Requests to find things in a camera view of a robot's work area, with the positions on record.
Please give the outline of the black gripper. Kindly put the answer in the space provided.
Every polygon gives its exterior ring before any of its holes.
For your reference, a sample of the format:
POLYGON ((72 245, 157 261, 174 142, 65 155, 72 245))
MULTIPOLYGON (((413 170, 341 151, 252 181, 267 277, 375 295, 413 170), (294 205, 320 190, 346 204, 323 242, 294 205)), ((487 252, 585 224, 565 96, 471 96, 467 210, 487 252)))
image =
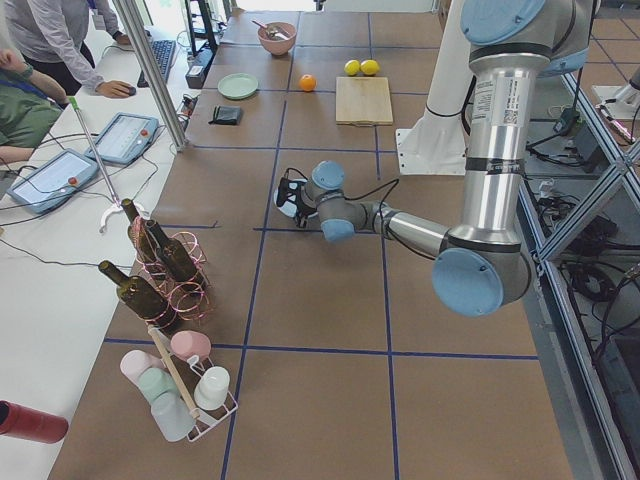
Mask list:
POLYGON ((298 228, 306 228, 308 218, 315 215, 315 207, 305 192, 305 182, 292 183, 292 202, 295 204, 295 219, 298 228))

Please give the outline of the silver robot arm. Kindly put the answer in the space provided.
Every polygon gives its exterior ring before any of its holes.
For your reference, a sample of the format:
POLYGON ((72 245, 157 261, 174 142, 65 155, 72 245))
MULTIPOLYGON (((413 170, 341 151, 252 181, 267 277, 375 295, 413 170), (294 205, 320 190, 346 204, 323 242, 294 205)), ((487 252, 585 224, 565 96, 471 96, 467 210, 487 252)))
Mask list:
POLYGON ((467 1, 449 24, 470 44, 475 77, 461 221, 445 227, 343 191, 344 171, 319 163, 306 180, 283 178, 276 205, 299 227, 316 217, 326 240, 359 230, 429 255, 432 285, 452 311, 477 317, 519 299, 531 279, 515 227, 534 86, 587 57, 595 1, 467 1))

